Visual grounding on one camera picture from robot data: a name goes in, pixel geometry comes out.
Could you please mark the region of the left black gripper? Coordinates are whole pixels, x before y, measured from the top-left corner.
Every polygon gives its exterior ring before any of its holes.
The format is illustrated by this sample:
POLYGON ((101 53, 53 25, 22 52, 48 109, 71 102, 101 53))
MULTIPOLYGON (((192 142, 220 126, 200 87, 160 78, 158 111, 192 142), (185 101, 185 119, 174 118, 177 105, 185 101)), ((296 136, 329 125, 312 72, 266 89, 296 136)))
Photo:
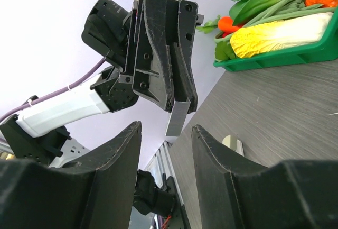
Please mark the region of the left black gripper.
POLYGON ((174 98, 197 109, 192 49, 197 26, 204 21, 196 2, 137 0, 131 12, 125 73, 133 91, 171 112, 174 98))

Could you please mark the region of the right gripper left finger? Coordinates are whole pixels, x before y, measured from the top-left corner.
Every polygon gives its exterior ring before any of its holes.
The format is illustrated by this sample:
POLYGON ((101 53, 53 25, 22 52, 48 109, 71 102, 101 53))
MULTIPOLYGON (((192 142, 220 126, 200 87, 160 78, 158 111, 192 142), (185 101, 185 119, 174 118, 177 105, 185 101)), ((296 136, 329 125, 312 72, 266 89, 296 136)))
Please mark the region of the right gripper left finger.
POLYGON ((128 228, 142 125, 62 168, 1 162, 1 228, 128 228))

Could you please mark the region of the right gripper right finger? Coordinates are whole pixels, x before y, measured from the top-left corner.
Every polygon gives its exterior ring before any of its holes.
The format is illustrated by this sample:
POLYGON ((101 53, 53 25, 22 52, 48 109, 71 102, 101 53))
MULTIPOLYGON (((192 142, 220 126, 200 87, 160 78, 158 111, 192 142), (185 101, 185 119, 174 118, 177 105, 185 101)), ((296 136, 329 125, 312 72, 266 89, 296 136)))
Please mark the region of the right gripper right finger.
POLYGON ((337 228, 337 161, 283 160, 268 168, 192 129, 203 228, 337 228))

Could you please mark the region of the grey staple strip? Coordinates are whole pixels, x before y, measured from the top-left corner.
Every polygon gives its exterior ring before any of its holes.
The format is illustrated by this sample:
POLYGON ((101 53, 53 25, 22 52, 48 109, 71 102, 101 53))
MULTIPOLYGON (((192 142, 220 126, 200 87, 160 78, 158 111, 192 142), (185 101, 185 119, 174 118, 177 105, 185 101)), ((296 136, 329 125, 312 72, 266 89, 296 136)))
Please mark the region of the grey staple strip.
POLYGON ((172 111, 169 116, 168 124, 165 131, 165 136, 178 137, 180 136, 184 122, 188 115, 191 102, 187 98, 186 101, 174 101, 172 111))

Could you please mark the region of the small beige stapler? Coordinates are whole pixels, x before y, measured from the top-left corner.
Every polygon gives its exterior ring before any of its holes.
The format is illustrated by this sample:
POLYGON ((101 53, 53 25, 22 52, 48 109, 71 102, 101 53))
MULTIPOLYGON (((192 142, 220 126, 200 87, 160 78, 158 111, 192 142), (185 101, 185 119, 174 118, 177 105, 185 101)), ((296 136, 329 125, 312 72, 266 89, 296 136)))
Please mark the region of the small beige stapler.
POLYGON ((240 154, 241 156, 245 156, 242 142, 237 139, 237 137, 233 135, 228 135, 222 140, 222 144, 240 154))

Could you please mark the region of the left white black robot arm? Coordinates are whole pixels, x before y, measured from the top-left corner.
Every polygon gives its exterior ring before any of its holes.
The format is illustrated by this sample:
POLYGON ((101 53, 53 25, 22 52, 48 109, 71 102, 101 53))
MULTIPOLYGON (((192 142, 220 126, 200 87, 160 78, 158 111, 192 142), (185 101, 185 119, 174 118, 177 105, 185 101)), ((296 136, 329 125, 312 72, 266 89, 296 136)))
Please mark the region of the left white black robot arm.
POLYGON ((109 64, 44 97, 32 96, 1 117, 8 151, 17 158, 60 167, 87 153, 66 125, 115 113, 144 98, 169 113, 166 136, 179 136, 198 96, 191 58, 195 29, 203 21, 187 0, 135 0, 127 11, 98 0, 82 33, 83 42, 109 64))

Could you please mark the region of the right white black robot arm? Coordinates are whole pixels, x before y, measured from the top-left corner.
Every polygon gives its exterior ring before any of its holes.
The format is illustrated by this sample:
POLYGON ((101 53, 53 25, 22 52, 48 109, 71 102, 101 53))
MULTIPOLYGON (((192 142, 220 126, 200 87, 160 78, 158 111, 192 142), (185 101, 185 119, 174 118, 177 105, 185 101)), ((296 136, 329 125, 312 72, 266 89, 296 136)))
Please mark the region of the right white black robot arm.
MULTIPOLYGON (((185 228, 173 178, 158 187, 137 168, 142 126, 60 168, 31 152, 1 161, 1 228, 127 228, 133 208, 185 228)), ((267 168, 192 129, 203 228, 337 228, 337 161, 284 160, 267 168)))

